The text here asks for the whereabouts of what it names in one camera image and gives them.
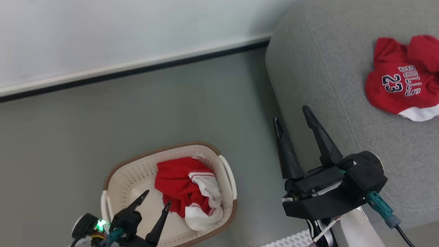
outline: gray sofa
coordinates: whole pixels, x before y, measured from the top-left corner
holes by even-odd
[[[364,85],[374,43],[439,37],[438,0],[298,0],[273,33],[266,66],[299,160],[308,169],[319,151],[302,114],[309,105],[344,155],[369,150],[389,178],[381,195],[412,228],[439,219],[439,117],[413,122],[371,106]],[[383,220],[369,207],[379,232]]]

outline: white fabric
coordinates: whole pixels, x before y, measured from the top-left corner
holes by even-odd
[[[223,217],[220,188],[213,173],[191,172],[189,173],[189,178],[199,186],[201,194],[209,198],[211,211],[207,215],[200,208],[200,205],[193,203],[185,207],[184,219],[187,225],[194,231],[207,230]]]
[[[439,115],[439,105],[426,108],[418,108],[413,106],[401,111],[398,114],[415,122],[427,121]]]

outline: black cable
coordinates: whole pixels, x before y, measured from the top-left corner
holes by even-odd
[[[410,246],[410,247],[415,247],[412,242],[410,242],[409,238],[404,234],[403,230],[399,227],[399,225],[395,226],[395,229],[399,232],[399,234],[401,235],[401,237],[403,237],[404,241],[406,241],[406,243]]]
[[[83,239],[83,237],[79,237],[76,238],[75,240],[73,240],[72,244],[70,245],[70,247],[75,247],[75,245],[78,243],[79,240]]]

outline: brown basket rim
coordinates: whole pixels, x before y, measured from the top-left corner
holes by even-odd
[[[191,145],[201,145],[201,146],[206,146],[206,147],[210,148],[212,151],[214,151],[215,154],[217,154],[218,156],[221,155],[220,151],[219,151],[215,146],[213,146],[213,145],[210,144],[210,143],[207,143],[207,142],[201,142],[201,141],[197,141],[197,142],[186,142],[186,143],[181,143],[181,144],[177,144],[177,145],[172,145],[172,146],[167,146],[167,147],[163,147],[163,148],[160,148],[160,149],[156,149],[156,150],[154,150],[154,151],[152,151],[152,152],[145,152],[145,153],[142,153],[142,154],[140,154],[140,155],[134,156],[134,157],[132,157],[132,158],[130,158],[130,159],[127,159],[127,160],[125,160],[125,161],[123,161],[123,162],[117,164],[117,165],[116,165],[116,166],[110,171],[110,173],[108,174],[107,178],[105,179],[105,182],[104,182],[104,191],[108,190],[108,184],[110,183],[110,179],[112,178],[113,174],[114,174],[119,168],[121,168],[122,166],[124,166],[124,165],[126,165],[126,164],[128,164],[128,163],[131,163],[131,162],[133,162],[133,161],[135,161],[135,160],[141,159],[141,158],[143,158],[143,157],[149,156],[149,155],[153,155],[153,154],[156,154],[156,153],[159,153],[159,152],[163,152],[163,151],[166,151],[166,150],[169,150],[169,149],[175,149],[175,148],[180,148],[180,147],[185,147],[185,146],[191,146]],[[209,233],[207,233],[207,234],[205,234],[205,235],[203,235],[203,236],[201,236],[201,237],[198,237],[198,238],[193,239],[193,240],[191,240],[191,241],[189,241],[189,242],[186,242],[186,243],[182,243],[182,244],[180,244],[180,245],[177,245],[176,247],[188,247],[188,246],[192,246],[192,245],[194,245],[194,244],[196,244],[196,243],[199,243],[199,242],[201,242],[201,241],[203,241],[203,240],[206,240],[206,239],[212,237],[213,235],[216,235],[216,234],[218,234],[218,233],[224,231],[225,229],[227,229],[227,227],[230,226],[230,224],[232,223],[233,219],[235,218],[236,211],[237,211],[237,206],[238,206],[238,201],[237,201],[237,199],[235,199],[235,200],[233,200],[232,214],[230,215],[229,219],[227,220],[227,222],[226,222],[224,225],[222,225],[222,226],[219,227],[218,229],[215,229],[215,230],[213,230],[213,231],[211,231],[211,232],[209,232]]]

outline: red and white clothing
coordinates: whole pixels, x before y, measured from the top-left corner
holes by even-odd
[[[439,115],[439,40],[422,35],[403,45],[379,38],[366,96],[376,108],[413,121]]]
[[[163,203],[171,200],[170,211],[186,220],[195,231],[206,230],[223,216],[220,188],[215,175],[191,157],[157,164],[155,188],[163,193]]]

